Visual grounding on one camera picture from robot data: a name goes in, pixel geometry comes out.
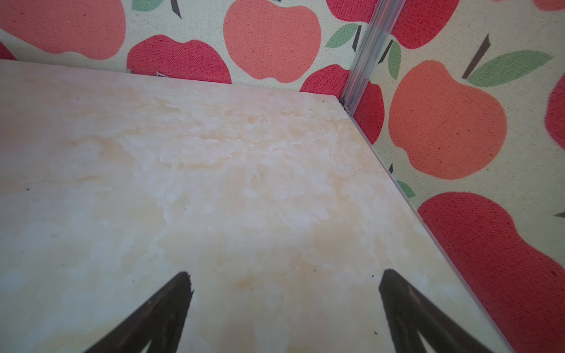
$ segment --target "apple stem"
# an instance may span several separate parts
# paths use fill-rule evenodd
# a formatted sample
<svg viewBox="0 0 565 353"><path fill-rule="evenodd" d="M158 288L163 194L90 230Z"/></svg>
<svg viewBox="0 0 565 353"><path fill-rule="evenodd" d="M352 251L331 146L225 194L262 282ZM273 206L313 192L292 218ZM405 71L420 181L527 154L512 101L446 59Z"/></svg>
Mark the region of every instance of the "apple stem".
<svg viewBox="0 0 565 353"><path fill-rule="evenodd" d="M357 51L357 42L359 42L359 35L361 34L361 25L359 25L359 27L357 27L357 33L355 34L355 39L353 40L353 45L351 46L353 48L353 52Z"/></svg>
<svg viewBox="0 0 565 353"><path fill-rule="evenodd" d="M384 61L385 56L388 54L388 51L390 50L390 46L392 45L392 42L394 42L393 40L390 40L389 45L386 47L385 52L383 53L383 55L381 56L381 59L379 60L379 62L377 63L380 64Z"/></svg>
<svg viewBox="0 0 565 353"><path fill-rule="evenodd" d="M171 8L173 12L176 13L180 19L182 19L182 17L180 16L179 3L177 2L177 0L171 0Z"/></svg>
<svg viewBox="0 0 565 353"><path fill-rule="evenodd" d="M475 67L477 66L479 61L481 61L481 59L483 58L483 55L485 55L485 53L486 53L486 51L489 47L490 47L490 41L489 41L489 35L487 34L485 39L483 40L483 43L481 44L481 46L479 47L479 49L475 53L475 56L473 56L473 59L469 63L469 66L467 66L465 73L463 73L462 79L466 80L469 77L469 75L475 69Z"/></svg>

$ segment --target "orange apple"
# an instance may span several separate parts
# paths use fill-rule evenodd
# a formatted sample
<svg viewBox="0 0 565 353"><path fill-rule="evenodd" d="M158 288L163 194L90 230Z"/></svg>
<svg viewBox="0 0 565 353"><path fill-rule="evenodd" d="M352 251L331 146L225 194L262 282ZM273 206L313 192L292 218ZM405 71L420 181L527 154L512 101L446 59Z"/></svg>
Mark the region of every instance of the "orange apple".
<svg viewBox="0 0 565 353"><path fill-rule="evenodd" d="M279 7L268 0L236 0L224 19L229 56L251 77L296 81L320 50L318 17L305 6Z"/></svg>
<svg viewBox="0 0 565 353"><path fill-rule="evenodd" d="M565 270L520 237L504 208L445 193L418 213L516 352L561 351Z"/></svg>
<svg viewBox="0 0 565 353"><path fill-rule="evenodd" d="M496 157L506 138L506 115L491 95L456 82L442 63L429 60L398 86L389 132L414 168L455 180Z"/></svg>
<svg viewBox="0 0 565 353"><path fill-rule="evenodd" d="M0 28L48 53L102 60L124 42L125 13L120 0L3 0Z"/></svg>

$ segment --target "apple pattern fabric wall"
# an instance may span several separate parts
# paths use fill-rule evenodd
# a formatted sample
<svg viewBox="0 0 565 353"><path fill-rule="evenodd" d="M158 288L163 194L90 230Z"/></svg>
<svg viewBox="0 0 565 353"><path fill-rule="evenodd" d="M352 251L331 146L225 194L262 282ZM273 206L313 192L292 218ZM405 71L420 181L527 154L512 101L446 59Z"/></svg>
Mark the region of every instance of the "apple pattern fabric wall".
<svg viewBox="0 0 565 353"><path fill-rule="evenodd" d="M518 353L565 351L565 1L406 0L354 118Z"/></svg>
<svg viewBox="0 0 565 353"><path fill-rule="evenodd" d="M0 58L339 96L377 0L5 0Z"/></svg>

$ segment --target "marble surface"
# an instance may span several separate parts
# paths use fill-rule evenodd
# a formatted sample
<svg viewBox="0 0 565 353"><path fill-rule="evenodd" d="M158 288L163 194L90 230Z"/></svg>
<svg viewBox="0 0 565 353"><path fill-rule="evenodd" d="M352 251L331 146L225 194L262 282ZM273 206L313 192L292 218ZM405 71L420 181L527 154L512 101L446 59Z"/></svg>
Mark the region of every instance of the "marble surface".
<svg viewBox="0 0 565 353"><path fill-rule="evenodd" d="M178 352L394 352L386 268L507 351L335 97L5 60L0 92L0 351L188 271Z"/></svg>

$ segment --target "apple print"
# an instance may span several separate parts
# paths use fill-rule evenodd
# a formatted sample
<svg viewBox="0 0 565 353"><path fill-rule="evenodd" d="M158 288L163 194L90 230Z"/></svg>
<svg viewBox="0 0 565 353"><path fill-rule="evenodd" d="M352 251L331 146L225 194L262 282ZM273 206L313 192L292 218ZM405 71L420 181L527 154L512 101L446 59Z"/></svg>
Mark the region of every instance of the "apple print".
<svg viewBox="0 0 565 353"><path fill-rule="evenodd" d="M533 3L542 11L565 10L565 1L563 0L533 0Z"/></svg>
<svg viewBox="0 0 565 353"><path fill-rule="evenodd" d="M417 170L455 180L489 164L506 138L506 115L486 92L424 61L402 79L389 113L389 132Z"/></svg>
<svg viewBox="0 0 565 353"><path fill-rule="evenodd" d="M128 54L127 68L132 73L155 76L232 83L228 67L217 51L201 41L179 43L157 35L136 44Z"/></svg>
<svg viewBox="0 0 565 353"><path fill-rule="evenodd" d="M349 70L339 65L326 66L308 76L300 92L335 95L339 99L348 76Z"/></svg>
<svg viewBox="0 0 565 353"><path fill-rule="evenodd" d="M342 21L369 23L378 1L326 0L326 3L332 14Z"/></svg>
<svg viewBox="0 0 565 353"><path fill-rule="evenodd" d="M304 6L236 0L224 19L229 56L251 77L287 84L310 68L320 50L318 17Z"/></svg>
<svg viewBox="0 0 565 353"><path fill-rule="evenodd" d="M565 270L488 198L445 193L418 213L516 352L562 351Z"/></svg>
<svg viewBox="0 0 565 353"><path fill-rule="evenodd" d="M103 60L124 42L125 13L120 0L5 0L0 28L48 53Z"/></svg>
<svg viewBox="0 0 565 353"><path fill-rule="evenodd" d="M419 48L445 27L458 4L459 0L406 1L392 35L405 48Z"/></svg>
<svg viewBox="0 0 565 353"><path fill-rule="evenodd" d="M383 93L379 85L368 83L359 105L353 114L361 131L367 136L371 144L379 138L385 121L385 105Z"/></svg>
<svg viewBox="0 0 565 353"><path fill-rule="evenodd" d="M6 46L0 42L0 59L4 60L16 60L16 57L6 48Z"/></svg>
<svg viewBox="0 0 565 353"><path fill-rule="evenodd" d="M549 136L565 150L565 75L561 76L549 96L545 128Z"/></svg>

